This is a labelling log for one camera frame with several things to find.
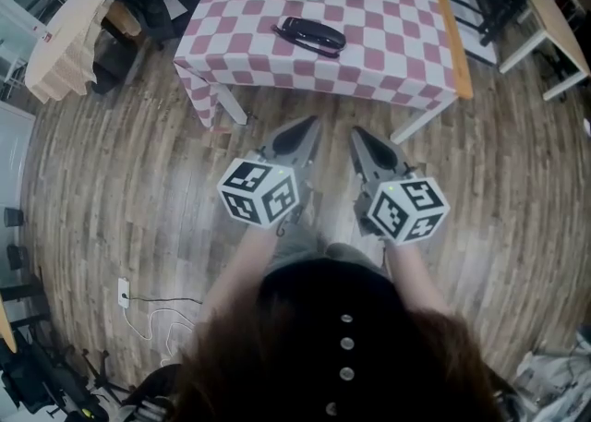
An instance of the tripod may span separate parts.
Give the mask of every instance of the tripod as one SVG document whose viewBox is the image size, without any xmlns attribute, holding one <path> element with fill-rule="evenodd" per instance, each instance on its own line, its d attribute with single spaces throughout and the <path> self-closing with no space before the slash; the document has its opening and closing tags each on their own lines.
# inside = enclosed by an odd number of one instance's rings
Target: tripod
<svg viewBox="0 0 591 422">
<path fill-rule="evenodd" d="M 94 389 L 104 388 L 106 393 L 109 394 L 113 399 L 115 399 L 115 401 L 119 405 L 121 405 L 121 400 L 116 396 L 115 391 L 123 392 L 125 394 L 130 394 L 130 391 L 125 388 L 122 388 L 121 386 L 113 384 L 111 381 L 109 381 L 109 378 L 107 378 L 105 362 L 106 359 L 109 357 L 109 352 L 107 352 L 106 350 L 101 352 L 101 368 L 99 369 L 99 371 L 96 370 L 96 368 L 87 358 L 88 353 L 89 351 L 86 348 L 82 350 L 82 357 L 88 365 L 90 373 L 94 377 Z"/>
</svg>

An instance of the floor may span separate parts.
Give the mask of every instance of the floor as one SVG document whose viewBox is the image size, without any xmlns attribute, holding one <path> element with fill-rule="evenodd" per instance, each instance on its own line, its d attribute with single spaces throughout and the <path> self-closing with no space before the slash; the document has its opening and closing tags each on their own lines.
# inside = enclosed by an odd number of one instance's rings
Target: floor
<svg viewBox="0 0 591 422">
<path fill-rule="evenodd" d="M 511 51 L 502 45 L 500 59 Z M 104 97 L 72 93 L 44 106 L 27 161 L 24 243 L 42 271 L 60 336 L 93 355 L 107 349 L 115 379 L 138 384 L 166 356 L 172 317 L 157 315 L 154 338 L 129 329 L 116 303 L 119 276 L 132 295 L 201 299 L 232 255 L 244 226 L 231 221 L 215 185 L 234 157 L 289 119 L 319 115 L 313 177 L 314 226 L 380 260 L 362 238 L 352 201 L 358 179 L 348 157 L 351 126 L 388 136 L 410 111 L 324 93 L 234 88 L 254 115 L 246 127 L 219 112 L 204 130 L 191 111 L 169 44 L 151 50 L 139 78 Z M 543 102 L 536 61 L 502 76 L 470 62 L 475 99 L 459 102 L 404 143 L 411 161 L 437 178 L 452 212 L 426 244 L 433 276 L 473 325 L 486 360 L 510 377 L 527 350 L 565 347 L 591 295 L 591 152 L 582 128 L 584 90 Z M 147 332 L 159 306 L 133 301 L 129 319 Z M 199 306 L 171 303 L 191 319 Z M 173 348 L 188 339 L 173 329 Z"/>
</svg>

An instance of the wooden table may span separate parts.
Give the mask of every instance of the wooden table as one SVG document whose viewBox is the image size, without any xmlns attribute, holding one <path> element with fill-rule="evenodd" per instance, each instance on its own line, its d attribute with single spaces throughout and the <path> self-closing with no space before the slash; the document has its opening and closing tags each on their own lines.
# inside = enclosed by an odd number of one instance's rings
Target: wooden table
<svg viewBox="0 0 591 422">
<path fill-rule="evenodd" d="M 10 322 L 8 320 L 8 315 L 6 314 L 4 303 L 41 294 L 43 294 L 43 288 L 37 284 L 23 284 L 0 288 L 0 337 L 4 339 L 6 346 L 10 348 L 12 353 L 16 353 L 18 350 L 13 331 L 19 327 L 26 327 L 27 325 L 31 325 L 41 320 L 48 320 L 49 315 L 39 314 Z"/>
<path fill-rule="evenodd" d="M 338 59 L 296 47 L 271 29 L 287 17 L 344 33 Z M 201 0 L 175 68 L 206 127 L 220 102 L 247 115 L 226 85 L 320 90 L 414 107 L 391 140 L 407 139 L 458 97 L 471 98 L 464 47 L 448 0 Z"/>
<path fill-rule="evenodd" d="M 71 90 L 86 94 L 96 81 L 94 44 L 101 29 L 118 41 L 140 32 L 138 22 L 114 0 L 67 0 L 47 25 L 49 42 L 38 40 L 25 73 L 25 85 L 41 102 L 62 100 Z"/>
<path fill-rule="evenodd" d="M 577 82 L 591 76 L 591 70 L 589 70 L 579 42 L 574 37 L 573 30 L 554 0 L 529 0 L 529 5 L 536 17 L 539 29 L 501 64 L 499 71 L 502 74 L 506 73 L 543 41 L 550 40 L 573 62 L 578 70 L 569 78 L 544 92 L 544 100 L 549 101 Z"/>
</svg>

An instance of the wooden edge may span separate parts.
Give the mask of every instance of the wooden edge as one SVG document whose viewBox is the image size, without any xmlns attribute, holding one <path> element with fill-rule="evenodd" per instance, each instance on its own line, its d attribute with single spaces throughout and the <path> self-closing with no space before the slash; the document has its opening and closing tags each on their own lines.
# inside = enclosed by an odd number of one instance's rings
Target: wooden edge
<svg viewBox="0 0 591 422">
<path fill-rule="evenodd" d="M 455 81 L 455 91 L 462 99 L 472 99 L 474 92 L 472 90 L 472 80 L 468 69 L 468 61 L 465 57 L 464 46 L 460 38 L 460 31 L 452 12 L 452 6 L 449 0 L 438 0 L 445 30 L 450 40 L 450 51 L 452 52 L 453 62 L 453 80 Z"/>
<path fill-rule="evenodd" d="M 12 332 L 12 327 L 8 321 L 2 297 L 0 297 L 0 338 L 4 339 L 6 346 L 12 353 L 17 352 L 17 341 L 15 340 L 15 335 Z"/>
</svg>

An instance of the checkered tablecloth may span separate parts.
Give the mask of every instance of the checkered tablecloth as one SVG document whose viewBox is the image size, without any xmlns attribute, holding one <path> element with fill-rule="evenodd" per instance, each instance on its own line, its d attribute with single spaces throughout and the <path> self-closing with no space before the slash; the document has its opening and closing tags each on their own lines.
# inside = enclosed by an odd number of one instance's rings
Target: checkered tablecloth
<svg viewBox="0 0 591 422">
<path fill-rule="evenodd" d="M 287 17 L 344 33 L 340 58 L 279 38 L 271 26 Z M 201 0 L 175 67 L 206 127 L 216 83 L 321 90 L 427 110 L 456 97 L 438 0 Z"/>
</svg>

